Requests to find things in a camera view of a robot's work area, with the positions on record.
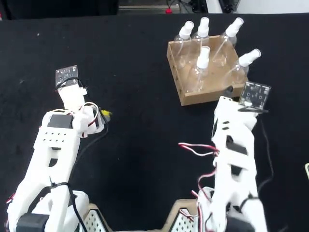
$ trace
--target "robotic arm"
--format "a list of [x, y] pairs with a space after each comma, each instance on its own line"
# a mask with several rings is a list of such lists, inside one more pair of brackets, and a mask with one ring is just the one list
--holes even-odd
[[240, 103], [225, 96], [219, 99], [212, 133], [212, 141], [220, 151], [213, 162], [216, 168], [215, 191], [210, 201], [199, 192], [197, 202], [203, 215], [200, 217], [201, 231], [224, 232], [236, 227], [237, 231], [267, 232], [255, 181], [251, 130], [258, 113], [265, 111], [263, 107], [269, 90], [268, 86], [247, 82]]
[[[45, 228], [46, 232], [71, 231], [78, 225], [72, 206], [68, 207], [70, 194], [65, 185], [52, 188], [28, 213], [30, 204], [44, 187], [69, 181], [80, 138], [101, 132], [107, 123], [96, 104], [84, 101], [87, 91], [78, 82], [77, 66], [56, 70], [56, 89], [65, 110], [47, 112], [42, 120], [27, 173], [7, 210], [11, 232], [22, 231], [29, 224]], [[51, 165], [51, 160], [56, 160], [56, 164]], [[74, 191], [74, 195], [77, 210], [83, 216], [89, 198], [80, 191]]]

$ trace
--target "red and white wire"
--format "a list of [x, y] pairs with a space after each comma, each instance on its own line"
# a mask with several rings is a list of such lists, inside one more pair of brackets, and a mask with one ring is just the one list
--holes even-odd
[[96, 119], [97, 119], [97, 117], [98, 117], [99, 108], [98, 108], [98, 106], [97, 106], [96, 104], [94, 104], [93, 102], [90, 102], [90, 101], [86, 102], [82, 107], [84, 107], [84, 106], [86, 106], [86, 105], [92, 105], [92, 106], [94, 106], [94, 107], [96, 108], [96, 110], [97, 110], [94, 119], [88, 124], [88, 126], [90, 127], [90, 126], [96, 121]]
[[182, 215], [184, 215], [186, 218], [188, 218], [190, 221], [194, 221], [193, 218], [197, 217], [198, 215], [191, 215], [191, 214], [187, 214], [183, 211], [183, 209], [179, 209], [179, 213], [181, 213]]
[[[178, 145], [184, 149], [187, 149], [191, 152], [193, 152], [195, 155], [197, 156], [207, 156], [207, 155], [212, 155], [212, 154], [215, 154], [215, 155], [218, 155], [218, 152], [219, 150], [214, 147], [214, 146], [211, 146], [211, 145], [205, 145], [205, 144], [188, 144], [188, 143], [178, 143]], [[207, 153], [204, 153], [204, 154], [201, 154], [201, 153], [198, 153], [196, 152], [195, 150], [193, 150], [192, 148], [190, 148], [190, 146], [201, 146], [201, 147], [205, 147], [205, 148], [209, 148], [213, 151], [211, 152], [207, 152]]]
[[198, 204], [198, 207], [197, 207], [197, 213], [198, 213], [198, 222], [199, 222], [198, 231], [202, 232], [202, 230], [203, 230], [203, 214], [202, 214], [201, 206], [199, 204]]
[[209, 198], [209, 197], [207, 196], [207, 194], [205, 193], [204, 189], [203, 189], [202, 186], [200, 185], [200, 181], [201, 181], [201, 179], [203, 179], [203, 178], [207, 178], [207, 177], [211, 177], [211, 176], [215, 175], [215, 174], [216, 174], [216, 171], [217, 171], [217, 170], [215, 169], [215, 170], [213, 170], [211, 173], [203, 174], [203, 175], [201, 175], [201, 176], [197, 179], [197, 186], [198, 186], [198, 189], [199, 189], [200, 191], [202, 191], [202, 193], [204, 194], [204, 196], [206, 197], [206, 199], [207, 199], [208, 201], [210, 201], [210, 202], [211, 202], [211, 198]]

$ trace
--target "black cable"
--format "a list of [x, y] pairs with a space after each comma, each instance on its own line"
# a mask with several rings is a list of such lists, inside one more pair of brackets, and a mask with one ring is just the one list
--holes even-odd
[[74, 172], [74, 170], [75, 170], [75, 168], [76, 168], [76, 165], [77, 165], [78, 161], [81, 159], [81, 157], [82, 157], [83, 154], [86, 152], [86, 150], [87, 150], [89, 147], [91, 147], [93, 144], [95, 144], [96, 142], [98, 142], [99, 140], [101, 140], [102, 138], [104, 138], [104, 137], [107, 135], [107, 133], [108, 133], [108, 128], [109, 128], [109, 124], [108, 124], [108, 123], [105, 123], [105, 125], [106, 125], [106, 127], [105, 127], [105, 133], [101, 134], [100, 136], [98, 136], [97, 138], [95, 138], [94, 140], [92, 140], [90, 143], [88, 143], [88, 144], [81, 150], [81, 152], [79, 152], [79, 153], [77, 154], [78, 156], [76, 157], [75, 163], [74, 163], [74, 165], [73, 165], [73, 167], [72, 167], [71, 174], [70, 174], [70, 178], [71, 178], [71, 176], [73, 175], [73, 172]]
[[238, 109], [239, 112], [253, 112], [253, 113], [258, 113], [258, 114], [262, 114], [262, 113], [268, 113], [268, 110], [264, 110], [264, 109], [255, 109], [255, 108], [250, 108], [248, 106], [245, 106], [243, 108]]
[[185, 10], [186, 10], [188, 13], [190, 13], [189, 10], [188, 10], [188, 9], [186, 8], [186, 6], [184, 5], [184, 3], [183, 3], [182, 0], [178, 0], [178, 2], [179, 2], [179, 4], [183, 5], [183, 7], [185, 8]]
[[69, 77], [65, 79], [64, 81], [60, 82], [58, 85], [56, 85], [55, 90], [57, 91], [65, 82], [70, 81], [70, 80], [77, 80], [79, 84], [81, 84], [81, 86], [85, 88], [85, 86], [82, 84], [81, 80], [78, 77]]
[[169, 5], [169, 0], [166, 0], [166, 5], [170, 8], [176, 0], [173, 0]]
[[266, 140], [267, 158], [268, 158], [269, 167], [270, 167], [270, 171], [271, 171], [271, 176], [269, 178], [267, 178], [266, 180], [264, 180], [257, 188], [257, 192], [260, 195], [260, 191], [265, 186], [265, 184], [267, 184], [267, 183], [269, 183], [269, 182], [271, 182], [273, 180], [273, 178], [274, 178], [274, 168], [272, 166], [272, 162], [271, 162], [271, 158], [270, 158], [270, 148], [269, 148], [268, 136], [267, 136], [267, 133], [266, 133], [266, 130], [265, 130], [265, 127], [264, 127], [262, 119], [260, 118], [259, 120], [260, 120], [260, 123], [261, 123], [261, 128], [262, 128], [263, 136], [264, 136], [264, 138]]
[[[81, 85], [81, 87], [83, 88], [86, 88], [85, 85], [81, 82], [81, 80], [78, 78], [78, 77], [69, 77], [67, 79], [65, 79], [64, 81], [60, 82], [57, 86], [56, 86], [56, 91], [58, 91], [58, 89], [67, 81], [70, 81], [70, 80], [78, 80], [79, 84]], [[71, 170], [71, 174], [70, 174], [70, 178], [72, 177], [72, 174], [75, 170], [75, 167], [78, 163], [78, 161], [80, 160], [80, 158], [83, 156], [83, 154], [86, 152], [86, 150], [91, 147], [93, 144], [95, 144], [96, 142], [98, 142], [100, 139], [104, 138], [107, 133], [108, 133], [108, 129], [109, 129], [109, 123], [108, 123], [108, 120], [106, 119], [106, 117], [104, 116], [104, 114], [102, 113], [101, 111], [101, 108], [99, 107], [99, 113], [101, 114], [103, 120], [104, 120], [104, 124], [105, 124], [105, 133], [101, 134], [100, 136], [98, 136], [97, 138], [95, 138], [94, 140], [92, 140], [90, 143], [88, 143], [78, 154], [77, 154], [77, 157], [76, 157], [76, 160], [75, 160], [75, 163], [72, 167], [72, 170]]]
[[62, 186], [62, 185], [68, 186], [74, 212], [75, 212], [75, 214], [76, 214], [76, 216], [78, 218], [79, 223], [82, 225], [82, 228], [83, 228], [84, 232], [87, 232], [87, 228], [86, 228], [86, 226], [84, 224], [84, 221], [82, 220], [80, 214], [78, 213], [78, 210], [77, 210], [77, 207], [76, 207], [75, 198], [74, 198], [74, 193], [73, 193], [73, 190], [72, 190], [70, 184], [67, 183], [67, 182], [61, 182], [61, 183], [56, 184], [56, 183], [53, 183], [51, 179], [50, 179], [50, 182], [51, 182], [50, 189], [54, 189], [54, 188], [57, 188], [57, 187]]
[[239, 211], [240, 212], [241, 212], [242, 208], [244, 207], [245, 203], [248, 200], [259, 200], [259, 198], [258, 197], [254, 197], [251, 193], [249, 193], [248, 197], [245, 200], [243, 200], [242, 203], [239, 206]]

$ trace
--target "wire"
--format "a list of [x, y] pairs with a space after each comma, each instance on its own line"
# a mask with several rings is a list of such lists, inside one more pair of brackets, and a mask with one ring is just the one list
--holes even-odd
[[90, 127], [90, 126], [96, 121], [96, 119], [97, 119], [97, 117], [98, 117], [99, 109], [98, 109], [98, 106], [97, 106], [96, 104], [94, 104], [93, 102], [90, 102], [90, 101], [86, 102], [86, 103], [82, 106], [82, 108], [83, 108], [84, 106], [86, 106], [86, 105], [93, 105], [93, 106], [96, 107], [96, 109], [97, 109], [97, 112], [96, 112], [96, 115], [95, 115], [94, 119], [88, 124], [88, 126]]
[[166, 5], [170, 8], [176, 0], [173, 0], [169, 5], [169, 0], [166, 0]]
[[78, 161], [81, 159], [81, 157], [84, 155], [84, 153], [86, 152], [86, 150], [91, 147], [93, 144], [95, 144], [96, 142], [98, 142], [99, 140], [101, 140], [102, 138], [104, 138], [107, 133], [108, 133], [108, 129], [109, 129], [109, 123], [107, 122], [107, 119], [105, 118], [105, 116], [103, 115], [103, 113], [100, 111], [101, 115], [103, 116], [103, 120], [105, 121], [105, 132], [103, 134], [101, 134], [100, 136], [98, 136], [97, 138], [95, 138], [94, 140], [92, 140], [90, 143], [88, 143], [82, 150], [81, 152], [78, 154], [76, 160], [75, 160], [75, 163], [72, 167], [72, 170], [71, 170], [71, 174], [70, 174], [70, 178], [72, 177], [73, 175], [73, 172], [77, 166], [77, 163]]
[[215, 169], [214, 171], [212, 171], [212, 172], [209, 173], [209, 174], [203, 174], [203, 175], [201, 175], [201, 176], [197, 179], [197, 186], [198, 186], [198, 189], [199, 189], [200, 191], [202, 191], [202, 193], [204, 194], [204, 196], [206, 197], [206, 199], [207, 199], [209, 202], [212, 202], [212, 200], [211, 200], [211, 198], [209, 198], [209, 197], [207, 196], [207, 194], [205, 193], [204, 189], [203, 189], [202, 186], [200, 185], [200, 181], [201, 181], [201, 179], [203, 179], [203, 178], [207, 178], [207, 177], [211, 177], [211, 176], [215, 175], [216, 171], [217, 171], [217, 170]]
[[[214, 147], [214, 146], [211, 146], [211, 145], [205, 145], [205, 144], [188, 144], [188, 143], [178, 143], [178, 145], [184, 149], [187, 149], [189, 151], [192, 151], [195, 155], [197, 156], [207, 156], [207, 155], [211, 155], [211, 154], [215, 154], [215, 155], [218, 155], [218, 152], [219, 150]], [[205, 148], [209, 148], [211, 150], [213, 150], [212, 152], [207, 152], [207, 153], [204, 153], [204, 154], [200, 154], [200, 153], [197, 153], [195, 150], [193, 150], [192, 148], [189, 148], [190, 146], [201, 146], [201, 147], [205, 147]]]
[[243, 108], [238, 109], [239, 112], [253, 112], [253, 113], [258, 113], [258, 114], [262, 114], [262, 113], [268, 113], [268, 110], [264, 110], [264, 109], [255, 109], [255, 108], [250, 108], [248, 106], [245, 106]]
[[71, 198], [71, 201], [72, 201], [72, 206], [73, 206], [73, 209], [74, 209], [74, 212], [75, 212], [75, 214], [76, 214], [76, 216], [77, 216], [77, 218], [78, 218], [78, 221], [79, 221], [79, 223], [81, 224], [81, 226], [82, 226], [84, 232], [87, 232], [87, 228], [86, 228], [86, 226], [85, 226], [85, 224], [84, 224], [84, 221], [82, 220], [80, 214], [78, 213], [78, 210], [77, 210], [77, 207], [76, 207], [75, 198], [74, 198], [74, 193], [73, 193], [73, 190], [72, 190], [70, 184], [69, 184], [68, 182], [61, 182], [61, 183], [56, 184], [56, 183], [53, 183], [53, 182], [52, 182], [52, 180], [51, 180], [50, 177], [49, 177], [49, 179], [50, 179], [50, 182], [51, 182], [50, 189], [54, 189], [54, 188], [57, 188], [57, 187], [63, 186], [63, 185], [66, 185], [66, 186], [68, 187], [69, 193], [70, 193], [70, 198]]
[[[217, 155], [218, 155], [218, 152], [219, 152], [219, 150], [218, 150], [216, 147], [211, 146], [211, 145], [205, 145], [205, 144], [188, 144], [188, 143], [178, 143], [178, 145], [179, 145], [180, 147], [182, 147], [182, 148], [185, 148], [185, 149], [187, 149], [187, 150], [189, 150], [189, 151], [192, 151], [192, 152], [193, 152], [195, 155], [197, 155], [197, 156], [207, 156], [207, 155], [211, 155], [211, 154], [215, 154], [215, 155], [217, 156]], [[205, 147], [205, 148], [212, 149], [213, 151], [212, 151], [212, 152], [205, 153], [205, 154], [200, 154], [200, 153], [197, 153], [195, 150], [189, 148], [189, 146], [201, 146], [201, 147]], [[209, 173], [209, 174], [203, 174], [203, 175], [201, 175], [201, 176], [198, 178], [198, 180], [197, 180], [198, 189], [199, 189], [200, 191], [202, 191], [202, 193], [204, 194], [205, 198], [206, 198], [209, 202], [211, 202], [211, 198], [209, 198], [209, 197], [207, 196], [207, 194], [205, 193], [205, 191], [204, 191], [203, 188], [201, 187], [200, 181], [201, 181], [201, 179], [203, 179], [203, 178], [211, 177], [211, 176], [215, 175], [215, 173], [216, 173], [216, 169], [215, 169], [214, 171], [212, 171], [211, 173]]]
[[199, 204], [198, 204], [198, 207], [197, 207], [197, 213], [198, 213], [198, 221], [199, 221], [198, 231], [202, 232], [202, 229], [203, 229], [203, 214], [202, 214], [201, 206]]
[[182, 0], [178, 0], [179, 4], [183, 5], [184, 9], [187, 11], [187, 13], [190, 13], [190, 11], [186, 8]]
[[183, 209], [179, 209], [179, 213], [184, 215], [186, 218], [188, 218], [190, 221], [194, 222], [194, 220], [192, 218], [197, 217], [198, 215], [191, 215], [191, 214], [187, 214], [183, 211]]
[[261, 123], [261, 128], [262, 128], [262, 133], [263, 133], [263, 136], [266, 140], [266, 151], [267, 151], [267, 158], [268, 158], [268, 162], [269, 162], [269, 167], [270, 167], [270, 171], [271, 171], [271, 176], [269, 178], [267, 178], [266, 180], [264, 180], [260, 185], [259, 187], [257, 188], [257, 192], [258, 194], [260, 195], [260, 191], [262, 190], [262, 188], [269, 182], [271, 182], [274, 178], [274, 168], [272, 166], [272, 161], [271, 161], [271, 158], [270, 158], [270, 148], [269, 148], [269, 140], [268, 140], [268, 136], [267, 136], [267, 133], [266, 133], [266, 130], [265, 130], [265, 127], [264, 127], [264, 124], [263, 124], [263, 121], [262, 119], [260, 118], [260, 123]]
[[[58, 91], [58, 89], [59, 89], [65, 82], [67, 82], [67, 81], [69, 81], [69, 80], [77, 80], [78, 83], [81, 85], [81, 87], [86, 88], [85, 85], [81, 82], [81, 80], [80, 80], [78, 77], [69, 77], [69, 78], [65, 79], [64, 81], [60, 82], [60, 83], [56, 86], [56, 88], [55, 88], [56, 91]], [[93, 104], [94, 106], [97, 107], [97, 109], [98, 109], [97, 114], [100, 113], [101, 116], [102, 116], [102, 118], [103, 118], [103, 120], [104, 120], [105, 132], [104, 132], [103, 134], [101, 134], [100, 136], [98, 136], [97, 138], [95, 138], [94, 140], [92, 140], [90, 143], [88, 143], [88, 144], [77, 154], [75, 163], [74, 163], [74, 165], [73, 165], [73, 167], [72, 167], [72, 170], [71, 170], [70, 178], [72, 177], [72, 174], [73, 174], [73, 172], [74, 172], [74, 170], [75, 170], [75, 168], [76, 168], [76, 165], [77, 165], [78, 161], [79, 161], [79, 160], [81, 159], [81, 157], [84, 155], [84, 153], [86, 152], [86, 150], [87, 150], [89, 147], [91, 147], [93, 144], [95, 144], [96, 142], [98, 142], [99, 140], [101, 140], [102, 138], [104, 138], [104, 137], [107, 135], [108, 130], [109, 130], [109, 123], [108, 123], [108, 120], [106, 119], [106, 117], [105, 117], [104, 114], [102, 113], [100, 107], [98, 107], [98, 106], [97, 106], [96, 104], [94, 104], [92, 101], [91, 101], [91, 102], [86, 102], [86, 103], [91, 103], [91, 104]]]
[[78, 77], [69, 77], [69, 78], [65, 79], [64, 81], [60, 82], [58, 85], [56, 85], [55, 91], [58, 91], [58, 89], [59, 89], [60, 87], [62, 87], [62, 85], [63, 85], [64, 83], [66, 83], [67, 81], [70, 81], [70, 80], [77, 80], [78, 83], [79, 83], [83, 88], [85, 88], [84, 85], [82, 84], [81, 80], [80, 80]]
[[195, 196], [196, 198], [198, 198], [198, 194], [194, 191], [194, 190], [191, 190], [191, 193], [193, 196]]

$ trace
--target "white spray nozzle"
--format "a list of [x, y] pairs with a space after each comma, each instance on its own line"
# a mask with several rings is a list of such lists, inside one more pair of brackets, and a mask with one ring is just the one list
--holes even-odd
[[185, 28], [187, 28], [188, 30], [192, 30], [194, 27], [194, 23], [192, 21], [186, 21], [185, 23]]
[[199, 26], [208, 27], [208, 25], [209, 25], [209, 18], [202, 17]]
[[257, 58], [261, 56], [261, 51], [259, 49], [254, 49], [249, 53], [246, 53], [239, 57], [239, 64], [242, 67], [247, 67], [250, 64], [252, 64], [253, 61], [255, 61]]
[[201, 38], [205, 38], [208, 36], [209, 27], [204, 27], [202, 25], [199, 25], [197, 30], [197, 35]]
[[242, 18], [236, 18], [235, 21], [228, 26], [228, 28], [225, 30], [225, 33], [228, 37], [234, 37], [239, 31], [239, 28], [243, 24], [243, 19]]
[[208, 46], [202, 46], [201, 47], [201, 52], [197, 58], [197, 66], [200, 69], [205, 69], [208, 67], [209, 63], [209, 53], [211, 52], [210, 47]]
[[250, 54], [250, 56], [258, 58], [261, 56], [261, 51], [259, 49], [254, 49], [251, 52], [249, 52], [248, 54]]
[[191, 21], [187, 21], [185, 25], [179, 31], [179, 36], [183, 39], [188, 39], [191, 35], [193, 27], [194, 27], [194, 23]]

